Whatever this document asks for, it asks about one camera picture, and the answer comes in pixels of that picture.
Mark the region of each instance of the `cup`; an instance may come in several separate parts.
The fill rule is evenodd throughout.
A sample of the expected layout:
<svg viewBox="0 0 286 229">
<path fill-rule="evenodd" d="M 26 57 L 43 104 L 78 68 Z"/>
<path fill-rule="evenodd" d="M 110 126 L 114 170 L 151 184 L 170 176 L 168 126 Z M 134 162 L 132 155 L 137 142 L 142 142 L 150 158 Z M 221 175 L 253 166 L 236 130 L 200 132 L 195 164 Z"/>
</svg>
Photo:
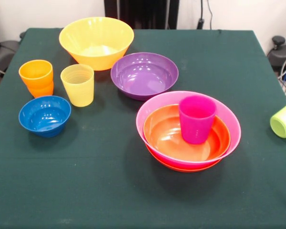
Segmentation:
<svg viewBox="0 0 286 229">
<path fill-rule="evenodd" d="M 286 106 L 270 118 L 273 132 L 281 138 L 286 138 Z"/>
<path fill-rule="evenodd" d="M 74 106 L 88 106 L 94 96 L 94 71 L 85 64 L 74 64 L 61 72 L 61 81 Z"/>
<path fill-rule="evenodd" d="M 34 98 L 53 95 L 53 67 L 46 60 L 32 60 L 24 63 L 19 75 Z"/>
<path fill-rule="evenodd" d="M 194 95 L 179 103 L 182 138 L 190 144 L 201 144 L 209 136 L 216 112 L 216 104 L 209 98 Z"/>
</svg>

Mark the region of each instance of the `yellow cup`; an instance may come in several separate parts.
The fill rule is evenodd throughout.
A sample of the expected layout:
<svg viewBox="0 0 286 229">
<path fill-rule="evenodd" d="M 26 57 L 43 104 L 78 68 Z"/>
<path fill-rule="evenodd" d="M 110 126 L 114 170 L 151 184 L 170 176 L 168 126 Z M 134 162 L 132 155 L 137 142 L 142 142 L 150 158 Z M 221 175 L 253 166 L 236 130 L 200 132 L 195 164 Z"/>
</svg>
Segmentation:
<svg viewBox="0 0 286 229">
<path fill-rule="evenodd" d="M 61 81 L 74 106 L 88 106 L 93 102 L 94 71 L 85 64 L 74 64 L 61 72 Z"/>
<path fill-rule="evenodd" d="M 53 95 L 53 67 L 46 60 L 33 60 L 24 63 L 19 75 L 34 98 Z"/>
</svg>

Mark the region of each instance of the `magenta cup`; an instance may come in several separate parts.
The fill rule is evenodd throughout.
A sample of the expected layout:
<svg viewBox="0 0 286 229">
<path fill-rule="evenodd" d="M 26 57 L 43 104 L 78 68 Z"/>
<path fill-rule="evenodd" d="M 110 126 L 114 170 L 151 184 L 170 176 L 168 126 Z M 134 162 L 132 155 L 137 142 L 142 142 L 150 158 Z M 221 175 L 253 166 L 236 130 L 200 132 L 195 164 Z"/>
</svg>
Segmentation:
<svg viewBox="0 0 286 229">
<path fill-rule="evenodd" d="M 209 136 L 216 112 L 215 103 L 200 95 L 184 98 L 179 103 L 180 128 L 183 139 L 201 144 Z"/>
</svg>

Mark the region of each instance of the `dark green tablecloth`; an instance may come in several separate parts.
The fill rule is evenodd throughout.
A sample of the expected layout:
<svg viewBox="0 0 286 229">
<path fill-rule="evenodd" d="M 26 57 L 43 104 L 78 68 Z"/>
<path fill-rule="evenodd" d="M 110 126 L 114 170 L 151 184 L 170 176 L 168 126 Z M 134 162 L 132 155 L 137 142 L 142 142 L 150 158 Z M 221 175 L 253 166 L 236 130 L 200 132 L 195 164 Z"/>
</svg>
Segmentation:
<svg viewBox="0 0 286 229">
<path fill-rule="evenodd" d="M 173 90 L 208 94 L 238 116 L 242 139 L 218 165 L 183 174 L 149 154 L 135 117 L 142 102 L 95 74 L 95 99 L 72 107 L 62 134 L 44 139 L 18 122 L 32 99 L 18 75 L 31 59 L 60 72 L 75 61 L 60 29 L 29 29 L 0 85 L 0 228 L 286 228 L 286 139 L 269 118 L 286 98 L 252 31 L 135 31 L 128 50 L 178 66 Z"/>
</svg>

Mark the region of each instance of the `blue bowl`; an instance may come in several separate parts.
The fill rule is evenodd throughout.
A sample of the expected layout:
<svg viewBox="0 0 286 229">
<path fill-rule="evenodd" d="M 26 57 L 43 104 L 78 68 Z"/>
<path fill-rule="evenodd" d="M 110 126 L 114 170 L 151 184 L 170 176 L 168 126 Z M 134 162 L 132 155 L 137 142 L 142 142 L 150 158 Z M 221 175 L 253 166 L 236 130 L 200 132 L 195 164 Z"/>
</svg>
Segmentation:
<svg viewBox="0 0 286 229">
<path fill-rule="evenodd" d="M 58 135 L 71 115 L 70 103 L 58 96 L 43 96 L 29 101 L 19 112 L 19 122 L 42 137 Z"/>
</svg>

